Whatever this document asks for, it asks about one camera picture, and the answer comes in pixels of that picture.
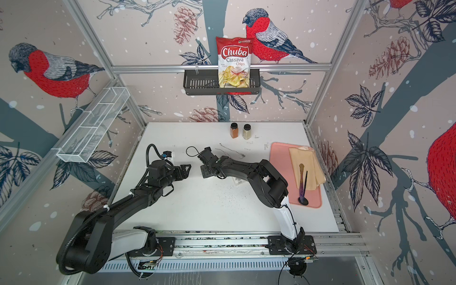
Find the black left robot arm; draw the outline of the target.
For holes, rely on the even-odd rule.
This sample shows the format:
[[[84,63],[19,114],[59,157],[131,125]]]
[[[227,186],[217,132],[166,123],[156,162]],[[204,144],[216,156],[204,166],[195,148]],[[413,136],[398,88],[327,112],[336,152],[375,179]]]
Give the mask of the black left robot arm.
[[[62,274],[94,274],[111,259],[130,252],[130,249],[123,249],[114,253],[114,230],[137,212],[156,203],[164,196],[165,188],[189,177],[190,164],[175,166],[161,154],[159,160],[150,162],[151,148],[157,150],[154,144],[149,144],[146,171],[126,197],[94,212],[82,211],[74,217],[56,257]]]

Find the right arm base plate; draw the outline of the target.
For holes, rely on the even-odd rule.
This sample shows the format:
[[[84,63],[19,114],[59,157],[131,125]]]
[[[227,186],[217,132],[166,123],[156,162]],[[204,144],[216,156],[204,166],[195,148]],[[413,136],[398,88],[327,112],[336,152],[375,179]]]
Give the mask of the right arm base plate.
[[[290,241],[283,236],[269,236],[265,246],[270,255],[315,255],[317,249],[312,236],[297,237]]]

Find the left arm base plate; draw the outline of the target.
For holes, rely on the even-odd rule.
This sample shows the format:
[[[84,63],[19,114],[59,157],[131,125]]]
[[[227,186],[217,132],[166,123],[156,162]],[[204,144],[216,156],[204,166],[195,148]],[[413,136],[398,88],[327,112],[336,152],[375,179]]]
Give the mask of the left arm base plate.
[[[175,249],[175,237],[157,237],[155,248],[145,245],[141,249],[130,251],[130,257],[171,257]]]

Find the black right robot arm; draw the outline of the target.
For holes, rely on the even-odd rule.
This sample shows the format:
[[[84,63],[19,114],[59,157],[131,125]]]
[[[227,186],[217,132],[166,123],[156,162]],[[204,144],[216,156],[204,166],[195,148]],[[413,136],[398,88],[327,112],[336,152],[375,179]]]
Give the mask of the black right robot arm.
[[[273,209],[275,218],[280,226],[280,242],[278,246],[269,249],[289,254],[304,254],[310,252],[304,248],[305,231],[296,222],[289,203],[288,183],[279,171],[268,161],[247,163],[234,160],[228,156],[217,157],[210,147],[197,151],[195,155],[202,163],[203,178],[228,177],[249,182],[257,198],[268,208]]]

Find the white gift box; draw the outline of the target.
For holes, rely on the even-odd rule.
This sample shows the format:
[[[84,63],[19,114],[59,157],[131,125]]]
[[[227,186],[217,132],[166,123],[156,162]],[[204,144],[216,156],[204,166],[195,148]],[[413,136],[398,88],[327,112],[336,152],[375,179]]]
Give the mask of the white gift box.
[[[239,179],[239,178],[233,178],[233,182],[236,186],[241,185],[246,182],[246,180]]]

